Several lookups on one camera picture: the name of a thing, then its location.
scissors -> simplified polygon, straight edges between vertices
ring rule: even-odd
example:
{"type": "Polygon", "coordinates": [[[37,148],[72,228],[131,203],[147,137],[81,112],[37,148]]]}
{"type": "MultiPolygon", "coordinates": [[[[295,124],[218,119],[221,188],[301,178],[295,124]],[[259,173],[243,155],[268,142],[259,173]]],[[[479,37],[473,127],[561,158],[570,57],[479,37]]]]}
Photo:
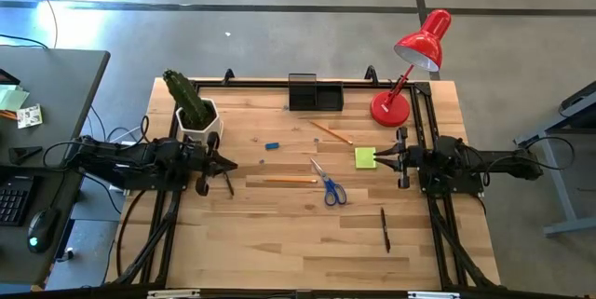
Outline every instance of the scissors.
{"type": "Polygon", "coordinates": [[[310,161],[317,169],[318,174],[325,183],[325,205],[333,206],[335,204],[345,205],[347,202],[347,194],[345,189],[338,183],[334,183],[325,171],[318,165],[315,159],[310,158],[310,161]]]}

keyboard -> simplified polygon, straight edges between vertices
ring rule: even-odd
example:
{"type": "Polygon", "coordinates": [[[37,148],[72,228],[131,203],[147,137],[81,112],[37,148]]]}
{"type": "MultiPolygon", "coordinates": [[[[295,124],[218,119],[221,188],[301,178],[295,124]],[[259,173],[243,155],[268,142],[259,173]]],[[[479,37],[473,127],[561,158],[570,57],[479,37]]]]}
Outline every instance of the keyboard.
{"type": "Polygon", "coordinates": [[[21,226],[33,195],[33,176],[11,176],[0,185],[0,226],[21,226]]]}

wooden tabletop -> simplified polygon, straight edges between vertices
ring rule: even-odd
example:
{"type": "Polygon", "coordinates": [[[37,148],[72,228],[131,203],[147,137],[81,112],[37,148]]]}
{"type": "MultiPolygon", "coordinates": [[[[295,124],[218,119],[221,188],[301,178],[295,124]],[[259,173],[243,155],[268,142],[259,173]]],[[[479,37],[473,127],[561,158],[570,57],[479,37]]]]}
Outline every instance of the wooden tabletop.
{"type": "MultiPolygon", "coordinates": [[[[465,140],[455,84],[431,82],[431,88],[440,133],[465,140]]],[[[230,172],[236,196],[230,197],[222,177],[210,179],[206,197],[200,197],[194,188],[183,193],[168,287],[438,289],[427,202],[415,171],[412,186],[399,190],[398,175],[383,165],[376,170],[355,169],[355,147],[384,150],[396,141],[395,129],[381,127],[370,117],[369,104],[378,91],[345,90],[343,112],[290,112],[285,107],[286,88],[202,88],[201,96],[215,100],[224,123],[220,153],[238,164],[238,169],[230,172]],[[347,136],[354,145],[308,120],[347,136]],[[273,142],[279,143],[279,149],[265,151],[264,144],[273,142]],[[325,206],[324,186],[310,157],[345,188],[346,205],[325,206]],[[312,177],[318,182],[264,181],[278,176],[312,177]],[[381,231],[381,207],[386,212],[390,253],[386,253],[381,231]]],[[[173,107],[165,83],[156,79],[147,110],[150,139],[168,136],[173,107]]],[[[427,128],[426,114],[423,120],[427,128]]],[[[405,125],[413,128],[412,116],[405,125]]],[[[428,128],[425,134],[430,135],[428,128]]],[[[411,130],[409,135],[408,144],[415,144],[415,132],[411,130]]],[[[147,240],[155,197],[155,193],[146,193],[132,211],[122,241],[124,268],[147,240]]],[[[128,197],[123,215],[131,200],[128,197]]],[[[462,244],[485,275],[498,283],[480,202],[455,195],[454,208],[462,244]]],[[[152,277],[158,269],[160,249],[152,277]]],[[[447,257],[454,279],[449,250],[447,257]]],[[[115,279],[115,251],[110,279],[115,279]]]]}

lamp base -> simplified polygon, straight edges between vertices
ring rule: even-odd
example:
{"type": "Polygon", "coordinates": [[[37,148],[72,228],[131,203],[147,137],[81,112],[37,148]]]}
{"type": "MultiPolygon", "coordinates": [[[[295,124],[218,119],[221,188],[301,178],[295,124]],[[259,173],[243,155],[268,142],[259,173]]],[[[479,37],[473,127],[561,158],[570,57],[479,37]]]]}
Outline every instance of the lamp base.
{"type": "Polygon", "coordinates": [[[410,104],[403,95],[398,94],[393,98],[393,102],[384,108],[385,100],[390,93],[389,91],[382,92],[372,99],[371,116],[382,126],[401,126],[410,115],[410,104]]]}

concrete floor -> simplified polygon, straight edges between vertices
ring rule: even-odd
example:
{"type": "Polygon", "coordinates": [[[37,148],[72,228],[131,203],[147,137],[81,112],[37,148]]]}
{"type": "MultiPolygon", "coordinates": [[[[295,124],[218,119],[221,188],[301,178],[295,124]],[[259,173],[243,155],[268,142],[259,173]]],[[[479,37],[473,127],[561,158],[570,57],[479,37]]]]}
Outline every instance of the concrete floor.
{"type": "MultiPolygon", "coordinates": [[[[416,0],[89,1],[417,5],[416,0]]],[[[594,0],[426,0],[426,4],[530,10],[596,7],[594,0]]],[[[60,27],[58,48],[106,49],[112,53],[94,102],[108,129],[138,125],[153,78],[166,68],[201,76],[222,76],[231,67],[237,76],[313,72],[320,77],[360,78],[373,64],[380,76],[395,77],[406,65],[393,53],[392,46],[420,24],[416,14],[75,10],[63,2],[55,2],[54,7],[60,27]]],[[[470,144],[480,149],[513,149],[515,136],[556,114],[562,99],[593,81],[594,23],[592,16],[565,17],[564,13],[543,17],[454,16],[443,40],[440,77],[456,82],[470,144]]],[[[0,7],[0,32],[44,42],[52,41],[54,35],[44,4],[35,8],[0,7]]],[[[428,79],[428,73],[418,71],[412,78],[428,79]]],[[[93,126],[97,133],[97,123],[93,126]]],[[[107,253],[117,217],[104,196],[93,197],[97,190],[92,188],[85,187],[90,197],[77,205],[74,216],[112,221],[98,226],[103,228],[98,242],[107,253]]],[[[595,215],[596,194],[583,193],[578,199],[583,214],[595,215]]],[[[504,285],[535,292],[596,292],[596,230],[550,239],[542,235],[543,225],[563,220],[548,174],[532,183],[494,175],[485,201],[504,285]]],[[[95,225],[96,221],[81,222],[75,227],[74,238],[95,225]]],[[[77,250],[77,240],[72,242],[77,250]]],[[[49,287],[80,286],[65,279],[75,272],[80,276],[78,271],[88,267],[93,271],[84,283],[101,282],[105,257],[82,246],[79,252],[78,262],[54,270],[49,287]]]]}

